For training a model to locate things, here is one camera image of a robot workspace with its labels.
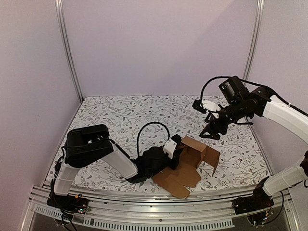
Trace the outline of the brown cardboard box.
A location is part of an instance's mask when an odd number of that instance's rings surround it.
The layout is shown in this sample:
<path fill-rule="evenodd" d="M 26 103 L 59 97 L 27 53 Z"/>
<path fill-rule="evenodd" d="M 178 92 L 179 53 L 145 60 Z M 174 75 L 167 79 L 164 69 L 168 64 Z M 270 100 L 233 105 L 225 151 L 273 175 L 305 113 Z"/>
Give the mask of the brown cardboard box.
<path fill-rule="evenodd" d="M 195 188 L 201 176 L 197 168 L 202 162 L 213 167 L 215 173 L 219 163 L 220 152 L 189 136 L 181 141 L 179 165 L 175 170 L 166 167 L 152 177 L 154 183 L 177 198 L 187 198 L 190 195 L 188 188 Z"/>

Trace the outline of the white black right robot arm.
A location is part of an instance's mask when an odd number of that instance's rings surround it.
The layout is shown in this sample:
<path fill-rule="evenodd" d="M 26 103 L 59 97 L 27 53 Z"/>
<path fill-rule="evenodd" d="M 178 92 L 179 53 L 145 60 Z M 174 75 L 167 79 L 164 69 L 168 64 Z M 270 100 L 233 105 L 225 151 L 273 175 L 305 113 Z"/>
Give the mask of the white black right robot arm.
<path fill-rule="evenodd" d="M 218 88 L 227 105 L 222 106 L 205 99 L 204 92 L 210 82 L 220 79 Z M 202 87 L 200 97 L 193 103 L 193 108 L 206 114 L 206 126 L 200 133 L 201 138 L 219 140 L 227 133 L 231 124 L 241 124 L 241 119 L 258 116 L 273 125 L 266 135 L 274 144 L 278 143 L 278 134 L 286 131 L 308 142 L 308 115 L 286 101 L 269 86 L 251 82 L 238 76 L 217 76 L 208 80 Z M 263 179 L 249 198 L 249 206 L 259 210 L 274 194 L 292 188 L 308 179 L 308 155 L 296 154 L 295 161 L 281 171 Z"/>

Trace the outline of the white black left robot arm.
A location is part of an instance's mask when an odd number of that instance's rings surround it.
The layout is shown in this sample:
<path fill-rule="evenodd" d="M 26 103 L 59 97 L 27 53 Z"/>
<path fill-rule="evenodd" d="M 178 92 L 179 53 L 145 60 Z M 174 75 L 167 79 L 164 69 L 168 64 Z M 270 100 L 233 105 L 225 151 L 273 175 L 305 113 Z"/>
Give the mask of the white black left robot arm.
<path fill-rule="evenodd" d="M 61 209 L 69 208 L 72 202 L 68 194 L 76 175 L 98 160 L 109 164 L 129 183 L 144 182 L 166 167 L 175 170 L 180 161 L 181 142 L 181 136 L 168 135 L 162 146 L 151 147 L 133 159 L 110 138 L 106 125 L 73 129 L 69 131 L 61 147 L 62 156 L 55 165 L 52 199 Z"/>

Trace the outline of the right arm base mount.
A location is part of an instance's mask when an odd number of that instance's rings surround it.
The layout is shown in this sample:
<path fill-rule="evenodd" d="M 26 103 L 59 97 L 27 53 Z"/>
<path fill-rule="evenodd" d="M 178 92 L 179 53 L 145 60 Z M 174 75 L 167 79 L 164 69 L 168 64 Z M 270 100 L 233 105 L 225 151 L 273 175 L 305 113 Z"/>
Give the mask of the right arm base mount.
<path fill-rule="evenodd" d="M 248 197 L 238 197 L 232 201 L 232 208 L 235 214 L 250 213 L 253 211 L 269 208 L 272 209 L 274 201 L 271 196 L 268 196 L 264 190 L 254 189 L 253 195 Z M 269 212 L 260 212 L 247 216 L 248 221 L 254 225 L 263 225 L 269 216 Z"/>

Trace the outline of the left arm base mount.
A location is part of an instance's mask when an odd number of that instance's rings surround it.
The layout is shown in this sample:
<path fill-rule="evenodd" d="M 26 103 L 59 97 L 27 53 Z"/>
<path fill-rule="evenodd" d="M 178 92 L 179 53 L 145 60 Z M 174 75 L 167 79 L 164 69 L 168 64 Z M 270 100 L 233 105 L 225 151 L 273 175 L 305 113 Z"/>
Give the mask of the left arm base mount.
<path fill-rule="evenodd" d="M 88 210 L 89 200 L 82 194 L 78 195 L 56 195 L 51 192 L 47 200 L 47 205 L 60 209 L 65 213 L 85 213 Z"/>

